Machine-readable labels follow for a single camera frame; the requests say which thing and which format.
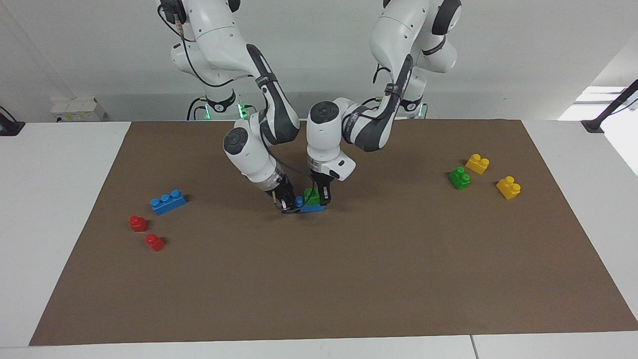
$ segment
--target blue toy brick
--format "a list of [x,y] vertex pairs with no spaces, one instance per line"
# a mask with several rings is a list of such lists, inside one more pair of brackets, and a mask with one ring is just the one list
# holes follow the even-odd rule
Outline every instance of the blue toy brick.
[[179,190],[173,190],[170,195],[163,194],[159,199],[151,199],[151,209],[158,216],[185,204],[186,199]]
[[304,204],[304,199],[300,195],[295,198],[295,204],[298,208],[301,207],[298,213],[321,212],[325,209],[319,204],[307,204],[302,207],[302,205]]

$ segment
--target red toy brick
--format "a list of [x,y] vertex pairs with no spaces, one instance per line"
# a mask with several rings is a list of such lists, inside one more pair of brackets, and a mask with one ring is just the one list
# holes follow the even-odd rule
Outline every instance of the red toy brick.
[[146,229],[149,226],[149,223],[148,221],[146,221],[146,219],[138,216],[132,216],[128,220],[128,223],[131,226],[131,229],[135,232],[146,232]]
[[164,247],[164,241],[153,233],[146,236],[146,244],[148,244],[149,247],[153,248],[155,252]]

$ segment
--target green light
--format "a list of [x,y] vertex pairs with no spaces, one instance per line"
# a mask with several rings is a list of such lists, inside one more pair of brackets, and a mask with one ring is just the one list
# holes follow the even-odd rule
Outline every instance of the green light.
[[239,116],[240,116],[241,118],[246,118],[246,116],[248,116],[248,114],[246,113],[246,110],[245,110],[244,106],[242,106],[242,104],[241,104],[241,103],[238,103],[238,104],[237,104],[237,108],[239,108]]

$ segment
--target yellow building block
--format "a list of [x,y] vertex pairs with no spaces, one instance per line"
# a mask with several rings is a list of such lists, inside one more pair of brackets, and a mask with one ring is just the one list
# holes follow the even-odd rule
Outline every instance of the yellow building block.
[[507,199],[512,199],[521,193],[521,186],[518,183],[514,183],[514,177],[511,176],[501,179],[496,184],[496,188],[498,188]]
[[473,154],[468,160],[468,163],[465,164],[465,167],[478,174],[483,174],[487,166],[489,166],[489,160],[487,158],[481,158],[478,153]]

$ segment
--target green building block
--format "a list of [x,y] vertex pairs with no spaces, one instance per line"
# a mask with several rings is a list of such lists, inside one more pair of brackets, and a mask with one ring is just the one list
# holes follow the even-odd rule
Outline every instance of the green building block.
[[304,191],[304,200],[308,199],[306,204],[319,204],[319,191],[314,190],[312,195],[310,194],[310,188],[306,188]]
[[465,173],[463,167],[456,167],[456,169],[450,172],[450,181],[458,190],[467,188],[470,185],[470,175]]

